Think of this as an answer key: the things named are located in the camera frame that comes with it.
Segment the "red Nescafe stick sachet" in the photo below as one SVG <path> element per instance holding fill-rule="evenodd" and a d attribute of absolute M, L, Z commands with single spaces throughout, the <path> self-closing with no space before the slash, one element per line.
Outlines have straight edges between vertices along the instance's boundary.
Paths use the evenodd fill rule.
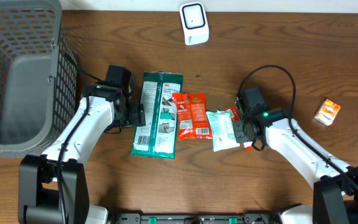
<path fill-rule="evenodd" d="M 237 113 L 237 110 L 236 110 L 236 108 L 234 106 L 227 107 L 225 110 L 231 114 L 231 120 L 232 120 L 233 123 L 235 121 L 240 120 L 240 117 L 239 117 L 239 115 Z M 244 142 L 243 143 L 244 148 L 245 148 L 246 151 L 250 151 L 250 150 L 253 149 L 251 144 L 252 144 L 251 142 Z"/>

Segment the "mint green wet wipes pack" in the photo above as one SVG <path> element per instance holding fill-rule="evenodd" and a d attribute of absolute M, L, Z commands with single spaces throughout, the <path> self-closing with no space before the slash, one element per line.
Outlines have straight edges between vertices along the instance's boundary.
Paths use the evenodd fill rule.
<path fill-rule="evenodd" d="M 207 111 L 206 115 L 213 135 L 214 152 L 240 146 L 234 135 L 231 112 L 228 110 Z"/>

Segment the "green white 3M package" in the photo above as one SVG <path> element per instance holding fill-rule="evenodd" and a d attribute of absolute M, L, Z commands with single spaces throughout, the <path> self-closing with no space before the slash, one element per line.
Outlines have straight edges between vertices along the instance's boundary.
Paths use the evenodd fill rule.
<path fill-rule="evenodd" d="M 137 127 L 132 156 L 174 159 L 177 140 L 177 107 L 173 94 L 182 90 L 180 73 L 145 72 L 140 102 L 145 126 Z"/>

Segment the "red Nescafe coffee pack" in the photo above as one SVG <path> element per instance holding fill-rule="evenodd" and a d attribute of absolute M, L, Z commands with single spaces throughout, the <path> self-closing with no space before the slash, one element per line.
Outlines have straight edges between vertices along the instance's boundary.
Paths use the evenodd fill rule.
<path fill-rule="evenodd" d="M 178 140 L 212 139 L 213 135 L 206 114 L 204 93 L 174 93 L 179 120 Z"/>

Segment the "orange tissue packet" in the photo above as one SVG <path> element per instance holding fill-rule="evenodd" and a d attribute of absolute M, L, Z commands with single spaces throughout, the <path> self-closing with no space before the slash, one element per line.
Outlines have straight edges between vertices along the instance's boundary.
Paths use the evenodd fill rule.
<path fill-rule="evenodd" d="M 314 118 L 326 126 L 333 124 L 341 106 L 328 98 L 326 98 L 319 109 L 317 110 Z"/>

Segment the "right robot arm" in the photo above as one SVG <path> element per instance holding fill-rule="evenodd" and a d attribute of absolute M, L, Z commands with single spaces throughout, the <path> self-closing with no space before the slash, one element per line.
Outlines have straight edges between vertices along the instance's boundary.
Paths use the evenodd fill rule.
<path fill-rule="evenodd" d="M 321 147 L 284 110 L 259 106 L 240 113 L 236 140 L 255 150 L 277 151 L 313 190 L 312 206 L 292 205 L 271 215 L 271 223 L 358 223 L 358 166 Z"/>

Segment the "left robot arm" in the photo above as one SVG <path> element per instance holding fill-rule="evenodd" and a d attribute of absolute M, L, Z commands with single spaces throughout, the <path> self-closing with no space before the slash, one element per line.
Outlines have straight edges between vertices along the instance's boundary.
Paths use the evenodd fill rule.
<path fill-rule="evenodd" d="M 41 155 L 19 166 L 19 223 L 110 222 L 109 210 L 90 202 L 85 166 L 102 133 L 144 126 L 142 103 L 127 88 L 94 84 L 59 137 Z"/>

